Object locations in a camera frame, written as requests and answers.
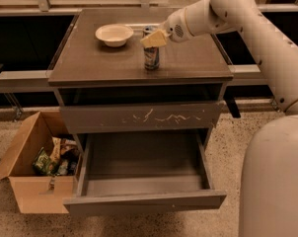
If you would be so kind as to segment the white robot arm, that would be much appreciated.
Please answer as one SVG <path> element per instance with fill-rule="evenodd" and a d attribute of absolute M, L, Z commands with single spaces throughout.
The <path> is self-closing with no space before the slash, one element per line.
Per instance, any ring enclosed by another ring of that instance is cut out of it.
<path fill-rule="evenodd" d="M 298 45 L 255 0 L 200 0 L 141 40 L 145 47 L 236 30 L 273 93 L 283 118 L 258 130 L 245 153 L 239 237 L 298 237 Z"/>

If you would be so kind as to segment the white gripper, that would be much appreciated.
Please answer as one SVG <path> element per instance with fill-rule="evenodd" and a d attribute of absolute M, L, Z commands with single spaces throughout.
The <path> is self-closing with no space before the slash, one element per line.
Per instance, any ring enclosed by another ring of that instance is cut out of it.
<path fill-rule="evenodd" d="M 159 28 L 140 40 L 145 48 L 164 46 L 168 38 L 174 42 L 184 42 L 193 38 L 186 23 L 186 9 L 172 13 Z"/>

